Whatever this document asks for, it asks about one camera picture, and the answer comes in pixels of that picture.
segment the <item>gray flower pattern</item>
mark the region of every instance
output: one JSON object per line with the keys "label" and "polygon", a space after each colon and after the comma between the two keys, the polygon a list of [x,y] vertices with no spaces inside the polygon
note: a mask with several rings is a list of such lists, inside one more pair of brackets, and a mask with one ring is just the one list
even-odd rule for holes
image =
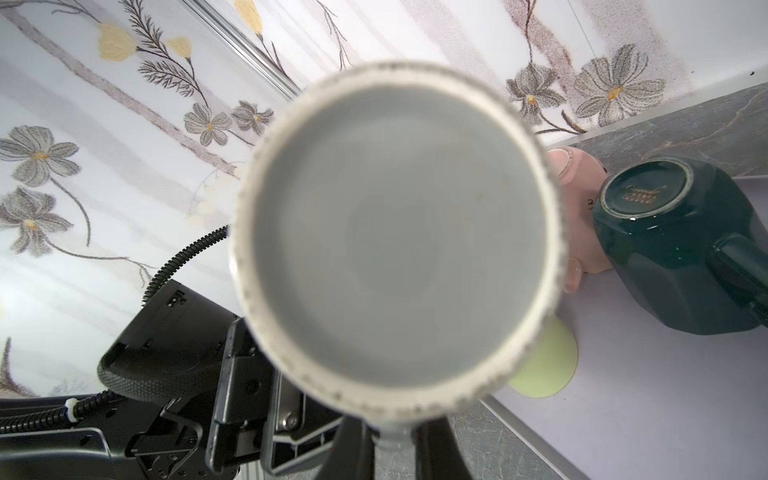
{"label": "gray flower pattern", "polygon": [[5,349],[0,360],[0,399],[31,399],[35,393],[23,385],[19,385],[11,376],[8,357],[11,353],[11,337],[5,339]]}
{"label": "gray flower pattern", "polygon": [[237,126],[243,131],[253,130],[257,135],[264,133],[264,129],[272,121],[274,115],[275,112],[271,108],[258,111],[258,105],[242,100],[240,106],[232,110],[232,117],[237,122]]}
{"label": "gray flower pattern", "polygon": [[557,107],[565,98],[550,87],[557,80],[554,70],[529,63],[518,72],[514,80],[507,80],[509,101],[520,101],[520,114],[533,125],[541,124],[541,109]]}
{"label": "gray flower pattern", "polygon": [[51,172],[62,177],[80,171],[80,165],[67,160],[77,153],[70,142],[55,144],[45,127],[14,127],[8,138],[0,139],[0,160],[20,161],[12,177],[28,187],[40,187],[51,179]]}
{"label": "gray flower pattern", "polygon": [[80,379],[62,380],[48,392],[48,396],[82,395],[85,392],[92,391],[90,388],[87,382],[83,382]]}
{"label": "gray flower pattern", "polygon": [[214,140],[219,145],[227,143],[224,132],[232,125],[229,115],[221,112],[212,117],[210,108],[199,103],[192,105],[192,110],[184,115],[184,127],[191,134],[200,134],[200,144],[207,147]]}
{"label": "gray flower pattern", "polygon": [[0,229],[18,228],[18,238],[11,245],[14,253],[28,251],[33,257],[51,252],[48,233],[64,232],[72,228],[51,210],[56,199],[23,187],[6,195],[0,204]]}
{"label": "gray flower pattern", "polygon": [[655,107],[664,98],[664,79],[638,80],[648,66],[648,55],[635,44],[619,48],[612,61],[594,58],[576,77],[576,90],[587,97],[576,116],[598,115],[601,127]]}

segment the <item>floral wallpaper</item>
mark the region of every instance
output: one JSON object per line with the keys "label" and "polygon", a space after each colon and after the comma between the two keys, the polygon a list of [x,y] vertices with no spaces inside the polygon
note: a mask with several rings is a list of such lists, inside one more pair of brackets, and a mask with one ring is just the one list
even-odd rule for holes
{"label": "floral wallpaper", "polygon": [[[210,0],[241,31],[257,36],[254,43],[300,87],[360,61],[395,57],[447,63],[517,105],[545,143],[608,126],[691,90],[682,63],[674,61],[664,42],[648,41],[648,31],[655,32],[642,0],[620,2],[637,18],[614,18],[644,22],[634,38],[602,28],[602,16],[589,8],[601,0],[581,2],[577,15],[568,0],[484,0],[474,8],[453,0],[388,0],[378,8],[362,1],[291,0],[292,8],[282,8],[271,0],[235,0],[234,9],[227,0]],[[389,20],[399,20],[396,27],[377,20],[382,3],[391,11]],[[585,29],[590,15],[600,18]],[[302,31],[291,25],[301,25]],[[282,60],[277,60],[276,42]]]}
{"label": "floral wallpaper", "polygon": [[[228,223],[286,100],[176,2],[15,0],[0,15],[0,398],[97,391],[157,268]],[[179,277],[238,311],[226,256]]]}

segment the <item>pink mug handle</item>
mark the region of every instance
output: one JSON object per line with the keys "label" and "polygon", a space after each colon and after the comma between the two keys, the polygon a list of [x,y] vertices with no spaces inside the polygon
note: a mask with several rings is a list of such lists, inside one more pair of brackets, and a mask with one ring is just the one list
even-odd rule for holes
{"label": "pink mug handle", "polygon": [[568,278],[565,279],[565,292],[573,293],[578,290],[581,277],[584,275],[584,267],[578,258],[571,257],[568,262]]}

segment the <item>white mug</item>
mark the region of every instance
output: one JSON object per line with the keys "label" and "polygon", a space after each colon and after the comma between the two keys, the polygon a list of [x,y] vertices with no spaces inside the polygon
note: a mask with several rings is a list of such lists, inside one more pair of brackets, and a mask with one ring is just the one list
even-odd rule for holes
{"label": "white mug", "polygon": [[230,258],[248,326],[296,386],[377,428],[463,407],[552,317],[568,252],[558,188],[477,81],[410,61],[327,78],[241,182]]}

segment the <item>dark green mug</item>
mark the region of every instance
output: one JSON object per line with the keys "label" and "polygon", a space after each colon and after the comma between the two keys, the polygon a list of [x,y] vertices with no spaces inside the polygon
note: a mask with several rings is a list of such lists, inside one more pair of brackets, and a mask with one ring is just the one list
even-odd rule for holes
{"label": "dark green mug", "polygon": [[664,325],[699,335],[768,325],[768,233],[721,169],[656,156],[606,180],[596,204],[603,250]]}

